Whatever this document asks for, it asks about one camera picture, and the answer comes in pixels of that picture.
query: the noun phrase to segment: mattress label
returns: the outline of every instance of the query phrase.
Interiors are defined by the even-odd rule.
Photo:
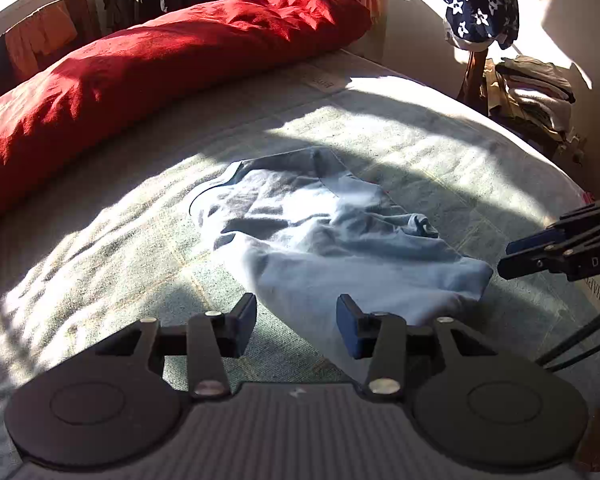
[[[292,75],[325,94],[332,94],[347,87],[349,80],[327,72],[309,63],[301,63],[292,68]]]
[[[584,280],[578,280],[576,284],[584,292],[589,302],[600,312],[600,274],[591,278],[585,278]]]

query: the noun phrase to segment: stack of clothes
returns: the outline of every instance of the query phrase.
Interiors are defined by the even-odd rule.
[[[545,155],[568,141],[576,99],[554,64],[529,56],[503,58],[497,65],[487,60],[485,78],[490,117]]]

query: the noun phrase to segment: gray fabric surface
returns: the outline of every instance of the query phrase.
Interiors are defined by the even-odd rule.
[[[438,237],[328,148],[230,164],[196,187],[189,212],[218,261],[273,314],[356,381],[368,359],[349,357],[336,299],[413,325],[461,316],[491,277],[480,260]]]
[[[234,160],[316,144],[492,266],[507,241],[582,203],[572,181],[503,128],[344,52],[177,102],[0,222],[0,479],[18,463],[2,423],[15,387],[139,317],[183,323],[240,298],[192,228],[191,190]],[[494,275],[465,320],[536,356],[595,313],[563,276]],[[264,306],[245,357],[226,365],[234,385],[343,377]],[[168,381],[184,387],[185,373],[182,359],[168,360]],[[598,403],[600,355],[560,374]]]

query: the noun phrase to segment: wooden chair leg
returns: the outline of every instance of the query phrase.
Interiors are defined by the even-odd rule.
[[[480,97],[480,87],[484,78],[484,64],[487,61],[487,50],[471,52],[466,66],[464,81],[458,94],[458,101],[486,115],[486,106]]]

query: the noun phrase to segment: metal screw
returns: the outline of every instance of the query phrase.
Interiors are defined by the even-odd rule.
[[[393,379],[389,379],[388,377],[374,379],[368,386],[369,389],[377,395],[391,395],[400,391],[400,383]]]
[[[225,393],[224,385],[220,381],[205,380],[196,384],[193,392],[200,397],[217,397]]]

